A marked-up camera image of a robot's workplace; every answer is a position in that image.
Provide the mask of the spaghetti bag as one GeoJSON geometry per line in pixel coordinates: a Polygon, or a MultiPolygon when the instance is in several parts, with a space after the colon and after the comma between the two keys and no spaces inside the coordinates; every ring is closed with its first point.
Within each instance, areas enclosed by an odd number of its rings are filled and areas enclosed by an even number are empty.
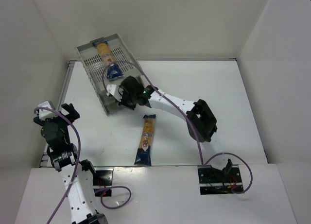
{"type": "Polygon", "coordinates": [[[155,131],[156,114],[144,115],[143,120],[142,134],[134,164],[151,166],[151,146],[155,131]]]}
{"type": "Polygon", "coordinates": [[[92,43],[92,46],[96,48],[102,58],[106,69],[106,72],[104,72],[104,74],[106,75],[107,80],[116,80],[124,76],[119,65],[116,63],[116,59],[113,56],[107,41],[104,40],[94,42],[92,43]]]}

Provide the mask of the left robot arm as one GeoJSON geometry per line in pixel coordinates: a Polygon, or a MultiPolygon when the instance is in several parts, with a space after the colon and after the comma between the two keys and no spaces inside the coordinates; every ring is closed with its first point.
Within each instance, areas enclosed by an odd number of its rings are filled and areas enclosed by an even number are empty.
{"type": "Polygon", "coordinates": [[[62,104],[66,115],[55,110],[52,102],[39,104],[34,112],[34,123],[41,126],[47,155],[52,167],[58,172],[65,186],[61,201],[68,199],[73,224],[105,224],[107,218],[98,211],[95,204],[93,178],[95,169],[87,159],[80,160],[81,144],[70,141],[68,127],[73,126],[80,115],[72,104],[62,104]]]}

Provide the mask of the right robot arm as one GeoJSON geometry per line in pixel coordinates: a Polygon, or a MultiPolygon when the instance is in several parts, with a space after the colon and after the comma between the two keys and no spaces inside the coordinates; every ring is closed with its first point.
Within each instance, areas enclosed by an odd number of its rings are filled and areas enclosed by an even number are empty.
{"type": "Polygon", "coordinates": [[[117,88],[119,105],[135,109],[136,105],[160,109],[180,117],[187,123],[189,135],[197,142],[211,142],[217,132],[217,120],[207,103],[187,101],[166,94],[153,85],[144,87],[136,78],[125,78],[117,88]]]}

